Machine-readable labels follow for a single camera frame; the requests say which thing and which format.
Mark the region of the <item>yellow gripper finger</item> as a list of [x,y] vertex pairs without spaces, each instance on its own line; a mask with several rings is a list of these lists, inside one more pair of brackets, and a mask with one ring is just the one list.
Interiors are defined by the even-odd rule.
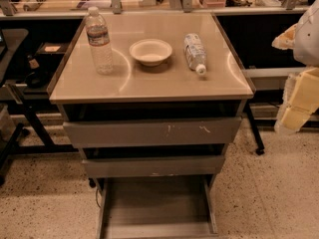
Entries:
[[296,24],[277,36],[272,42],[272,47],[279,50],[293,49],[295,46],[295,31]]
[[274,129],[279,134],[292,134],[319,109],[319,68],[307,67],[299,74],[290,74],[282,99]]

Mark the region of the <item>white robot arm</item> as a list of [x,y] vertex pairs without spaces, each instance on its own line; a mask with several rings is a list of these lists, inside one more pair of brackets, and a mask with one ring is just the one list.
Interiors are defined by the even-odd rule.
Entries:
[[319,109],[319,8],[313,4],[299,21],[277,36],[272,46],[291,49],[293,58],[306,66],[302,73],[288,76],[283,104],[280,106],[274,129],[280,134],[300,130]]

